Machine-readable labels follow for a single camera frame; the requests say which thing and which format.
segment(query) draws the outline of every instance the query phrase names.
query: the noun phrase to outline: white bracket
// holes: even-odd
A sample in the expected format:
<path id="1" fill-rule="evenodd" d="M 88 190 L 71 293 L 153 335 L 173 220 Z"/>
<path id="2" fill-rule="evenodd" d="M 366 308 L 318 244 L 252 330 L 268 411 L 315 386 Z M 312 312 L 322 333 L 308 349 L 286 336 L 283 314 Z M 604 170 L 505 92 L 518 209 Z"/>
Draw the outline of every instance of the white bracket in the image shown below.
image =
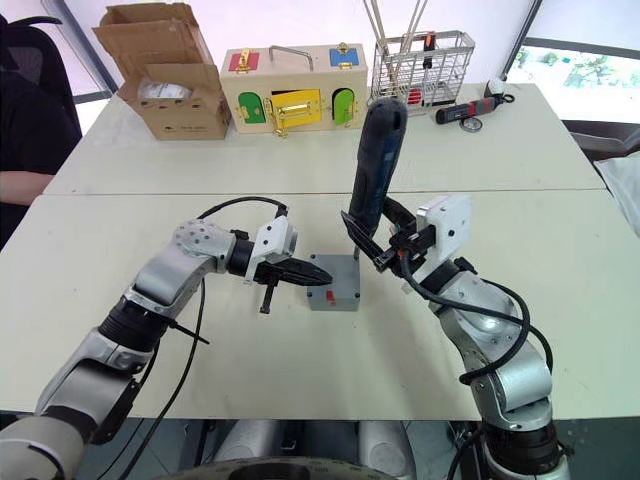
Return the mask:
<path id="1" fill-rule="evenodd" d="M 253 282 L 258 264 L 278 263 L 293 256 L 297 240 L 298 232 L 289 225 L 284 215 L 260 227 L 247 265 L 247 272 L 244 275 L 244 283 Z"/>
<path id="2" fill-rule="evenodd" d="M 433 225 L 436 242 L 424 256 L 425 262 L 414 272 L 416 282 L 427 278 L 469 239 L 470 219 L 471 197 L 466 194 L 441 196 L 418 209 L 417 231 Z M 402 288 L 405 292 L 413 291 L 408 284 Z"/>

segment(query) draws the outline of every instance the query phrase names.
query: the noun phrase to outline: white table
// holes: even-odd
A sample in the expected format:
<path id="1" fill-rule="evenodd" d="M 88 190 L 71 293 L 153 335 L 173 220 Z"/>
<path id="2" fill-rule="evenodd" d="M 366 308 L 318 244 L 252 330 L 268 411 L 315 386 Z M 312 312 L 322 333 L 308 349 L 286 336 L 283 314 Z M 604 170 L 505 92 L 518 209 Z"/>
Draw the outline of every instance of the white table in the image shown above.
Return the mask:
<path id="1" fill-rule="evenodd" d="M 482 97 L 465 85 L 460 101 Z M 437 125 L 435 109 L 412 117 L 391 192 L 604 188 L 533 84 L 510 85 L 513 104 L 467 133 Z M 159 142 L 114 97 L 46 194 L 349 193 L 360 130 L 240 135 Z"/>
<path id="2" fill-rule="evenodd" d="M 415 209 L 433 194 L 394 196 Z M 0 408 L 31 410 L 87 331 L 183 220 L 227 197 L 40 197 L 0 255 Z M 297 256 L 348 253 L 348 195 L 277 195 L 298 228 Z M 556 357 L 556 418 L 640 415 L 632 360 L 640 338 L 638 240 L 601 190 L 476 192 L 462 253 L 527 300 Z M 252 235 L 273 214 L 235 206 L 218 223 Z M 386 227 L 380 229 L 384 234 Z M 362 262 L 357 313 L 311 312 L 305 291 L 211 275 L 201 346 L 173 417 L 475 419 L 462 362 L 437 319 L 400 280 Z M 197 300 L 179 320 L 195 323 Z M 133 414 L 156 416 L 190 339 L 171 331 Z"/>

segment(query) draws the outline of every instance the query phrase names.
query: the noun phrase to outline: yellow door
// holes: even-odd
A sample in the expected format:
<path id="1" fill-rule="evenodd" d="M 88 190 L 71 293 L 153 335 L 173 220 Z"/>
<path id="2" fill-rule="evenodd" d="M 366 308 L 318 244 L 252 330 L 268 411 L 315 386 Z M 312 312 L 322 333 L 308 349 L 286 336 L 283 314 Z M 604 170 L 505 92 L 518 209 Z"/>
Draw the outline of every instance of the yellow door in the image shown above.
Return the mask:
<path id="1" fill-rule="evenodd" d="M 322 120 L 320 90 L 294 90 L 271 97 L 276 131 Z"/>

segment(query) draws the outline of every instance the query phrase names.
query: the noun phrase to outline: green door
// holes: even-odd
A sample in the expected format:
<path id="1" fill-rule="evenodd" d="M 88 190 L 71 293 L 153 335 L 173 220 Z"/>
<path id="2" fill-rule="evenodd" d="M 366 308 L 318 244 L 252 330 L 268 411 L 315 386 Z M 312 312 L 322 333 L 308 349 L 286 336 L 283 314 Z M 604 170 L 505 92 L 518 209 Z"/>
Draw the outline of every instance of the green door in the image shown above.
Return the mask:
<path id="1" fill-rule="evenodd" d="M 242 92 L 238 95 L 238 104 L 244 123 L 265 123 L 264 110 L 258 95 L 253 92 Z"/>
<path id="2" fill-rule="evenodd" d="M 341 88 L 333 92 L 333 121 L 345 125 L 353 118 L 353 90 Z"/>

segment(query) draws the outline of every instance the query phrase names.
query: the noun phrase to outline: metal rack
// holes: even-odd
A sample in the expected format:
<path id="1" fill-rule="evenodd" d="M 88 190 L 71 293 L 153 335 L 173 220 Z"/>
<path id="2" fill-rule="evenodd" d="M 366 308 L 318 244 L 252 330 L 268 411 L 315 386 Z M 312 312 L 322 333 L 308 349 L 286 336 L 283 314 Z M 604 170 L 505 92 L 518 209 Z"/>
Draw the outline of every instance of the metal rack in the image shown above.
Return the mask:
<path id="1" fill-rule="evenodd" d="M 435 35 L 435 49 L 425 52 L 422 45 L 429 34 Z M 413 115 L 454 103 L 475 47 L 471 37 L 458 30 L 419 32 L 412 46 L 419 44 L 420 50 L 400 53 L 403 41 L 404 36 L 387 39 L 384 51 L 376 45 L 371 100 L 397 97 Z M 423 68 L 425 59 L 431 59 L 430 68 Z"/>

